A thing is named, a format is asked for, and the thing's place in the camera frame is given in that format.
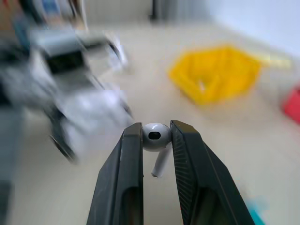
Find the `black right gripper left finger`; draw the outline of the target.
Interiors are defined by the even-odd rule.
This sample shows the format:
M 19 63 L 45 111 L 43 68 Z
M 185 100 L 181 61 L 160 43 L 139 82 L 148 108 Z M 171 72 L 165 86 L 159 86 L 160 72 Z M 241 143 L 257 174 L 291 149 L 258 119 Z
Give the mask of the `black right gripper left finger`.
M 86 225 L 143 225 L 143 127 L 127 127 L 99 171 Z

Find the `red object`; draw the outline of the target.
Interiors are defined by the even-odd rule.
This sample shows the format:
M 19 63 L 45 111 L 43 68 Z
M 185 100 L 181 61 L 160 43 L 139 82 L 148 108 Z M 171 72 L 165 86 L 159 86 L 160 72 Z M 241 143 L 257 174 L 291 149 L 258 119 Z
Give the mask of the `red object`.
M 300 124 L 300 86 L 294 87 L 287 95 L 283 112 L 288 118 Z

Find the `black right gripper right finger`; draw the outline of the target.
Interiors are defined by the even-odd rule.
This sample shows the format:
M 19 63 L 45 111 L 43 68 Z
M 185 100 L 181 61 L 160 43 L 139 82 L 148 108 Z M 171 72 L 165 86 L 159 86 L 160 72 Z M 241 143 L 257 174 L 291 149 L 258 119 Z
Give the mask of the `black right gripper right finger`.
M 184 225 L 255 225 L 225 164 L 193 126 L 172 120 L 172 151 Z

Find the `dark furniture leg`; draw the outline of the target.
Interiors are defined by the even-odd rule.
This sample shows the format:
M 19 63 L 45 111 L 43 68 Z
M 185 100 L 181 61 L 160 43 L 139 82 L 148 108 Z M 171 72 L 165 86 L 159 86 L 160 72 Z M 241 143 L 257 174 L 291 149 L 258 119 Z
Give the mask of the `dark furniture leg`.
M 149 20 L 151 22 L 166 21 L 170 0 L 151 0 Z

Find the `yellow plastic bin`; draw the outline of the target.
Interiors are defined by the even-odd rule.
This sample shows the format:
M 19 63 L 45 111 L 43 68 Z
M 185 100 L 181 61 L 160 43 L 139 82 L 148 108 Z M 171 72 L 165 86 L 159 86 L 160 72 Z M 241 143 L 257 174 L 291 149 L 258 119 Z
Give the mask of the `yellow plastic bin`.
M 172 65 L 171 81 L 198 105 L 235 98 L 249 91 L 259 77 L 259 60 L 232 45 L 184 52 Z M 207 91 L 199 89 L 202 80 Z

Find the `teal object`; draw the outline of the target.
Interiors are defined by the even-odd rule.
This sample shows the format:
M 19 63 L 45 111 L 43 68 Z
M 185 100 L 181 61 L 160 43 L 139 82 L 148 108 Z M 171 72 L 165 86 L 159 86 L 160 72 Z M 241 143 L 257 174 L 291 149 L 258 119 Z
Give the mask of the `teal object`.
M 274 225 L 276 206 L 270 199 L 251 196 L 246 198 L 245 203 L 255 225 Z

